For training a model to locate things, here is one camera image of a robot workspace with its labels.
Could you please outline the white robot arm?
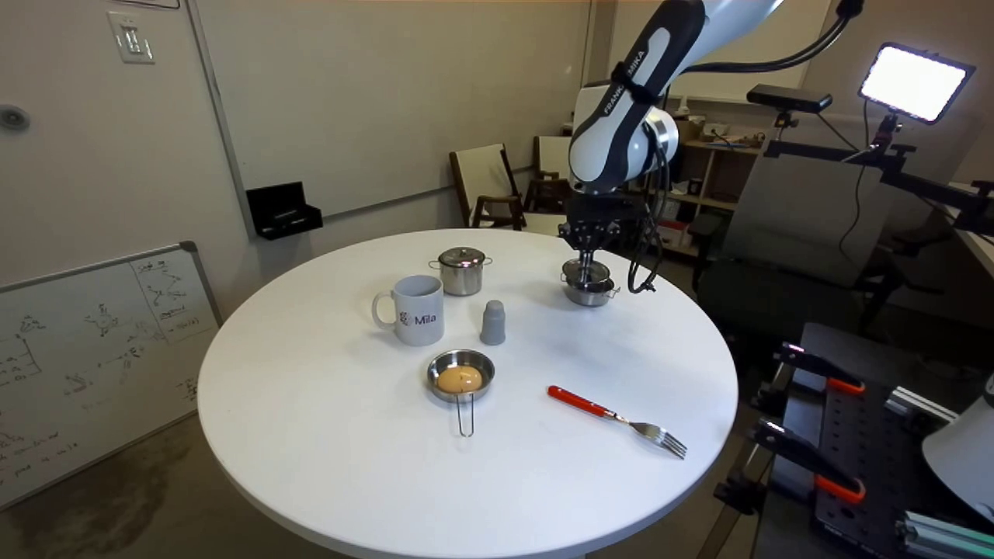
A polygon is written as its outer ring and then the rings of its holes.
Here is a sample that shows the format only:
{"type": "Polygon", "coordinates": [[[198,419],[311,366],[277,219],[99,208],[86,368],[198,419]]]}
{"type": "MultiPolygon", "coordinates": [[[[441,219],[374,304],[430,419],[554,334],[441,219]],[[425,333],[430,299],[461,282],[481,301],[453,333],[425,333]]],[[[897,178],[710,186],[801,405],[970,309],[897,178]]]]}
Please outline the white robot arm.
{"type": "Polygon", "coordinates": [[[662,107],[666,86],[715,49],[755,32],[780,3],[662,0],[609,79],[578,95],[568,143],[578,192],[564,203],[561,225],[572,249],[601,249],[627,219],[617,190],[675,157],[678,122],[662,107]]]}

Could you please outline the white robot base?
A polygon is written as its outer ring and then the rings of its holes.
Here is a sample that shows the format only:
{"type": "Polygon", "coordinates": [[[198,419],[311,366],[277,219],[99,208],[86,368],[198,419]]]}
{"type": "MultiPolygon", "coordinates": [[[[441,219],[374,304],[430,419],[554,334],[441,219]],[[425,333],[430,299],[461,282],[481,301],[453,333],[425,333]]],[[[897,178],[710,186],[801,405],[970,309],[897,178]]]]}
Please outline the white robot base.
{"type": "Polygon", "coordinates": [[[994,521],[994,375],[950,426],[921,442],[921,456],[950,492],[994,521]]]}

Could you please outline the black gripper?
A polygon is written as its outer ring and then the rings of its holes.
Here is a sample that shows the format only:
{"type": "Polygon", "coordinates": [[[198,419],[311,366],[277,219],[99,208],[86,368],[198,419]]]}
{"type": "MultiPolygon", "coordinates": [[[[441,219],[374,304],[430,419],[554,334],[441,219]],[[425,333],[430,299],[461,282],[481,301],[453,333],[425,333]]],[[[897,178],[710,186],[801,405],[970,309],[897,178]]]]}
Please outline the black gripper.
{"type": "Polygon", "coordinates": [[[649,233],[649,212],[639,198],[573,192],[564,201],[561,240],[578,251],[636,249],[649,233]]]}

